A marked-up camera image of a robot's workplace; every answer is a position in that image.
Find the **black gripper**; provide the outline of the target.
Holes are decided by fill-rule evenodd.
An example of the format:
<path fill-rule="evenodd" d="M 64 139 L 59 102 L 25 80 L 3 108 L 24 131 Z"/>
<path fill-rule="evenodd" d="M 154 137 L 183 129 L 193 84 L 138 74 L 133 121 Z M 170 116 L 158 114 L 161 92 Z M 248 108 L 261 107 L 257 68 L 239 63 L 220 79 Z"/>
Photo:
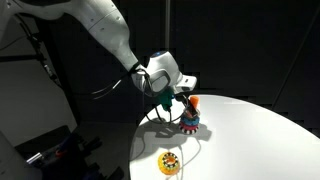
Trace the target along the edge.
<path fill-rule="evenodd" d="M 178 102 L 182 102 L 184 107 L 187 108 L 186 113 L 190 118 L 193 118 L 197 115 L 197 111 L 193 106 L 190 106 L 190 100 L 187 99 L 189 97 L 188 93 L 181 92 L 174 95 L 174 99 Z"/>

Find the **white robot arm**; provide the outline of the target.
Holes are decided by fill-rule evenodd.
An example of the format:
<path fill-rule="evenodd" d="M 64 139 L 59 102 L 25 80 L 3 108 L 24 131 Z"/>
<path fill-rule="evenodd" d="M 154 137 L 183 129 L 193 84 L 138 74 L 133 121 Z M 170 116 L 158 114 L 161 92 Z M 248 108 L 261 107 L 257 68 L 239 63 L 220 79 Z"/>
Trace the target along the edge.
<path fill-rule="evenodd" d="M 182 74 L 168 51 L 154 53 L 147 66 L 138 61 L 129 45 L 129 27 L 112 0 L 0 0 L 0 39 L 10 18 L 18 13 L 43 20 L 73 16 L 120 61 L 137 89 L 149 97 L 172 97 L 195 88 L 197 78 Z"/>

